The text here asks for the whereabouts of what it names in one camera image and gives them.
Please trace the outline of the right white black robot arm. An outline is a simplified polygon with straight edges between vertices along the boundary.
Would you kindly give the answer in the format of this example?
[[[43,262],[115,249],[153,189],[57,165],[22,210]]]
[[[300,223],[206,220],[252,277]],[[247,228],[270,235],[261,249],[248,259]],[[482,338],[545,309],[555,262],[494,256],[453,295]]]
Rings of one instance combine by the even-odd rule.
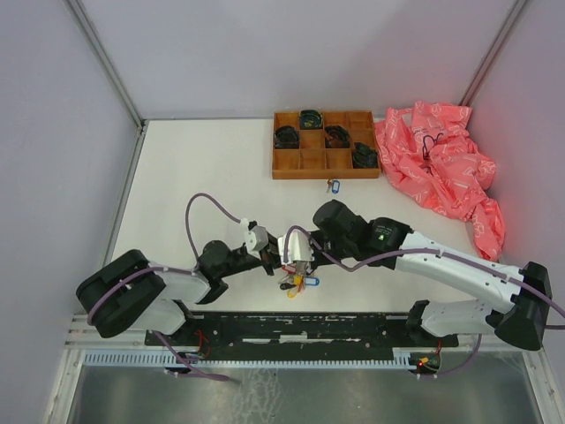
[[[546,267],[530,261],[523,267],[487,261],[447,248],[408,224],[379,217],[366,221],[340,201],[323,204],[314,214],[312,236],[319,264],[354,259],[423,276],[470,295],[468,301],[414,304],[405,335],[415,345],[435,337],[494,334],[526,351],[543,344],[552,298]]]

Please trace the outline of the keyring bunch with red opener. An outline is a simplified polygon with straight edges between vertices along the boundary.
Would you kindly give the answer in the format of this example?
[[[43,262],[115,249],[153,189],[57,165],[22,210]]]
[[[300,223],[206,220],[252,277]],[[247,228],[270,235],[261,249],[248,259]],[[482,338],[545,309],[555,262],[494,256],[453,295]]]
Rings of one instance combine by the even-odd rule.
[[[283,276],[279,280],[279,289],[286,292],[289,299],[294,299],[299,293],[309,287],[318,287],[320,279],[314,275],[310,262],[296,261],[282,265]]]

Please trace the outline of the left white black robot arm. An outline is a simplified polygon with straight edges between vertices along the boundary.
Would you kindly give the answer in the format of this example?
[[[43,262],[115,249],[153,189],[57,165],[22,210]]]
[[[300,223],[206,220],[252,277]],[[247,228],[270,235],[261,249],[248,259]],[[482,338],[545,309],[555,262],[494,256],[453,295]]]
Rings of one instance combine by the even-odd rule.
[[[221,240],[208,242],[195,269],[156,264],[138,249],[116,260],[83,281],[76,290],[87,312],[87,323],[103,338],[128,329],[156,330],[175,344],[190,342],[195,323],[187,317],[189,305],[208,305],[229,286],[227,276],[262,268],[270,276],[281,267],[275,238],[259,251],[246,246],[229,248]]]

